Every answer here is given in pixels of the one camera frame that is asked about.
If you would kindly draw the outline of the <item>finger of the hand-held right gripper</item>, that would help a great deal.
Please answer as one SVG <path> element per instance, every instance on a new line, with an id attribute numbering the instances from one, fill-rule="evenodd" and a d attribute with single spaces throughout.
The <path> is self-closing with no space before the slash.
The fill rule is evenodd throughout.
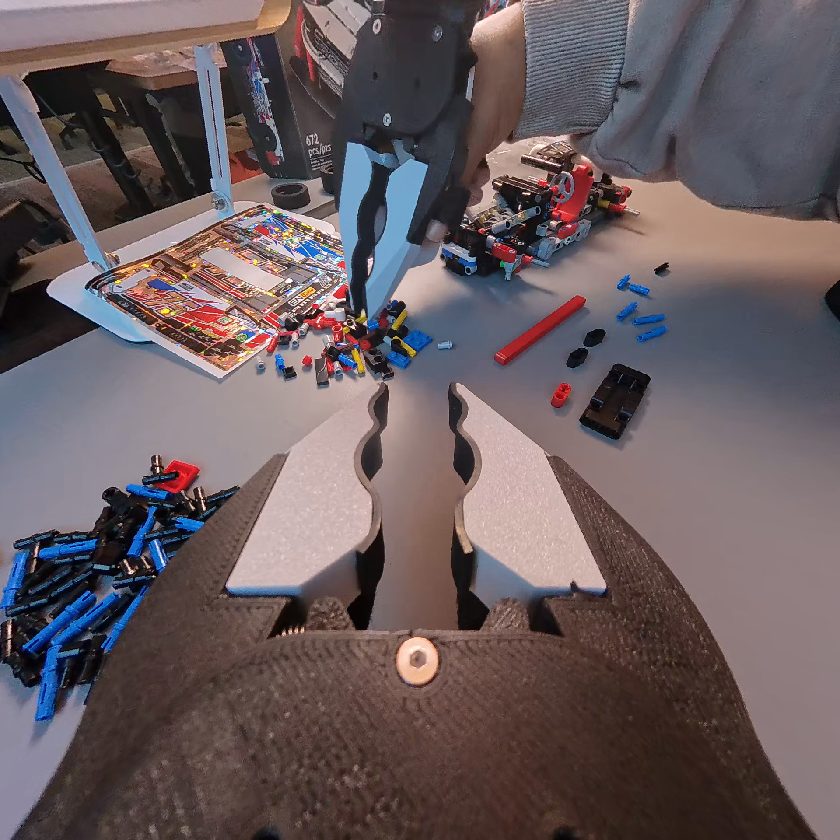
<path id="1" fill-rule="evenodd" d="M 371 273 L 365 284 L 366 314 L 377 315 L 417 261 L 422 244 L 408 240 L 427 165 L 409 159 L 389 176 L 385 189 L 385 224 L 373 249 Z"/>
<path id="2" fill-rule="evenodd" d="M 385 224 L 389 154 L 350 142 L 346 147 L 340 192 L 339 226 L 353 312 L 371 315 L 366 284 L 376 238 Z"/>

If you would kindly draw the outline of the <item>black toy set box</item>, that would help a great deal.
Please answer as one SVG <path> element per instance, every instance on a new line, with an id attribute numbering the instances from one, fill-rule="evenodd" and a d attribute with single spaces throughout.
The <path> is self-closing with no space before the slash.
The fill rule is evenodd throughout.
<path id="1" fill-rule="evenodd" d="M 307 181 L 330 164 L 331 136 L 356 37 L 372 1 L 292 1 L 272 35 L 222 43 L 263 172 Z"/>

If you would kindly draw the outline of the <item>person's right forearm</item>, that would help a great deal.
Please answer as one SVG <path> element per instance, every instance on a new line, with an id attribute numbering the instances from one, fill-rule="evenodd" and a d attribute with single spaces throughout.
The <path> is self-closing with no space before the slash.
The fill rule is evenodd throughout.
<path id="1" fill-rule="evenodd" d="M 724 208 L 838 221 L 839 3 L 523 2 L 521 138 Z"/>

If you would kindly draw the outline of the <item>holographic sticker sheet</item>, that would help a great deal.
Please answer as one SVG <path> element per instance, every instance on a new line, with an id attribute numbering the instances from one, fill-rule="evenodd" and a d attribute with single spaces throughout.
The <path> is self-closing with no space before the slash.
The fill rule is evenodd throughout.
<path id="1" fill-rule="evenodd" d="M 90 298 L 199 369 L 225 375 L 295 332 L 344 285 L 341 238 L 268 204 L 89 280 Z"/>

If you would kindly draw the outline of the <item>black power adapter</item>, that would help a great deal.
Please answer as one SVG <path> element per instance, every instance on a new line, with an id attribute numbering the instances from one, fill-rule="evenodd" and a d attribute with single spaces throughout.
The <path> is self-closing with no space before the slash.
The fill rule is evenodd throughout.
<path id="1" fill-rule="evenodd" d="M 30 246 L 40 247 L 68 243 L 70 237 L 64 221 L 38 203 L 25 199 L 1 209 L 1 289 L 8 292 L 18 273 L 20 254 Z"/>

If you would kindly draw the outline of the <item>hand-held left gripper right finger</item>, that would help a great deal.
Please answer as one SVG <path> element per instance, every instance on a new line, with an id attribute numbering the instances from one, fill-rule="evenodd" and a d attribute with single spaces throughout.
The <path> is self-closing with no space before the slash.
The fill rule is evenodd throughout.
<path id="1" fill-rule="evenodd" d="M 602 596 L 606 582 L 549 455 L 459 383 L 448 388 L 458 625 L 480 627 L 501 599 L 530 615 L 547 596 Z"/>

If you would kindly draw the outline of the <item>partly built toy car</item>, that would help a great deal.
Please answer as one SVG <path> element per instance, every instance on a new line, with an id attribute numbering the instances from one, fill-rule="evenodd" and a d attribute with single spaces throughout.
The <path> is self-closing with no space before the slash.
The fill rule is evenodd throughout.
<path id="1" fill-rule="evenodd" d="M 595 175 L 563 140 L 536 146 L 521 163 L 541 176 L 493 180 L 492 201 L 444 238 L 440 258 L 449 271 L 461 277 L 502 271 L 509 281 L 530 265 L 548 266 L 558 250 L 587 238 L 593 224 L 638 215 L 627 205 L 631 188 Z"/>

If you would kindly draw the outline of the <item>long red toy beam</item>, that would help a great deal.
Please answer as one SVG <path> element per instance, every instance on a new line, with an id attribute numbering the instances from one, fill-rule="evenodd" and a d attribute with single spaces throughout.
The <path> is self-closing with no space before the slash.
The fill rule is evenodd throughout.
<path id="1" fill-rule="evenodd" d="M 494 355 L 494 361 L 502 366 L 513 362 L 549 333 L 558 328 L 568 318 L 575 315 L 579 310 L 582 310 L 585 303 L 586 299 L 584 297 L 574 296 L 527 331 L 517 336 L 516 339 L 513 339 L 499 349 Z"/>

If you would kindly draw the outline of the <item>pile of mixed toy bricks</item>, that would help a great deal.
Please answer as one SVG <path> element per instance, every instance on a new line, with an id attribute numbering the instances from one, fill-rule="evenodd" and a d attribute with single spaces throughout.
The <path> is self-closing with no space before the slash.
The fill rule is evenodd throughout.
<path id="1" fill-rule="evenodd" d="M 257 354 L 257 372 L 272 369 L 285 382 L 302 372 L 319 389 L 366 375 L 387 382 L 435 344 L 408 322 L 404 301 L 387 302 L 371 318 L 355 318 L 349 304 L 348 299 L 332 297 L 280 318 L 279 328 L 269 333 L 266 347 Z"/>

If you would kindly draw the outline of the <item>black toy panel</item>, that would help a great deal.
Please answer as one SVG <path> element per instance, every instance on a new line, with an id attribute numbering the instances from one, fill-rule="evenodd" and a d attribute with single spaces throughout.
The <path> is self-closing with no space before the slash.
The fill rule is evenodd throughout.
<path id="1" fill-rule="evenodd" d="M 651 382 L 651 377 L 624 364 L 614 364 L 580 417 L 580 424 L 606 438 L 624 434 Z"/>

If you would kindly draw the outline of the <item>person's right hand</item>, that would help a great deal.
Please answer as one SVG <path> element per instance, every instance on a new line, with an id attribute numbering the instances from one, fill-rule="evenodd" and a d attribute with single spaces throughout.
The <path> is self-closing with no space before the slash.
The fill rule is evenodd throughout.
<path id="1" fill-rule="evenodd" d="M 522 6 L 510 5 L 478 22 L 470 45 L 477 64 L 461 182 L 473 205 L 490 179 L 488 153 L 512 135 L 522 113 L 527 74 Z"/>

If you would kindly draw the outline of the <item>white book stand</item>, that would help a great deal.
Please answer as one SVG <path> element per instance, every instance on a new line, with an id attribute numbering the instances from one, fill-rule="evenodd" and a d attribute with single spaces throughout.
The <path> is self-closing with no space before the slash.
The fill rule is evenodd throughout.
<path id="1" fill-rule="evenodd" d="M 291 2 L 198 1 L 2 1 L 2 99 L 57 200 L 75 244 L 39 257 L 55 260 L 73 252 L 77 266 L 53 279 L 48 294 L 81 316 L 130 342 L 151 339 L 132 321 L 85 289 L 98 273 L 167 248 L 185 237 L 270 199 L 270 180 L 260 175 L 232 185 L 219 70 L 210 45 L 246 36 L 274 33 L 288 18 Z M 132 57 L 162 49 L 193 47 L 205 129 L 209 132 L 212 189 L 198 197 L 143 217 L 134 226 L 147 236 L 131 244 L 119 231 L 95 234 L 69 176 L 36 115 L 24 84 L 31 71 L 66 68 L 93 61 Z"/>

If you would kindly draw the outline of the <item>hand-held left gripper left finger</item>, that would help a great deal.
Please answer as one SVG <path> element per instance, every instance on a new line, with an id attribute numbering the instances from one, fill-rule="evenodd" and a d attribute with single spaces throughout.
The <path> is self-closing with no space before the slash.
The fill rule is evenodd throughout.
<path id="1" fill-rule="evenodd" d="M 335 596 L 367 627 L 384 569 L 382 466 L 389 391 L 379 384 L 287 453 L 227 579 L 236 596 Z"/>

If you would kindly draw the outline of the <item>pile of blue black pins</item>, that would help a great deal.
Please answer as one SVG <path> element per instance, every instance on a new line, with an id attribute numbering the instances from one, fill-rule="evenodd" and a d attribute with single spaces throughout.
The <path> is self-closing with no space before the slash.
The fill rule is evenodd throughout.
<path id="1" fill-rule="evenodd" d="M 88 530 L 15 541 L 2 593 L 2 664 L 37 688 L 35 721 L 92 686 L 141 601 L 186 542 L 239 491 L 206 493 L 200 469 L 158 455 L 139 482 L 106 488 Z"/>

